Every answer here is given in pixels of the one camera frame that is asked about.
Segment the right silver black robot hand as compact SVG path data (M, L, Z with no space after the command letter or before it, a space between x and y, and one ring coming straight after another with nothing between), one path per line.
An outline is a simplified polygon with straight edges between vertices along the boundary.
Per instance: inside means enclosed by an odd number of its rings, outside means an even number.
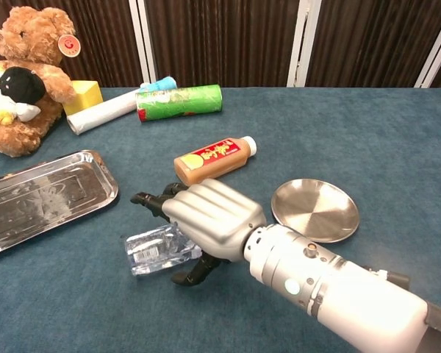
M248 238L267 224L262 206L216 180L186 186L171 183L155 196L139 192L130 199L164 218L201 248L201 257L189 272L171 277L177 285L201 284L221 263L243 261Z

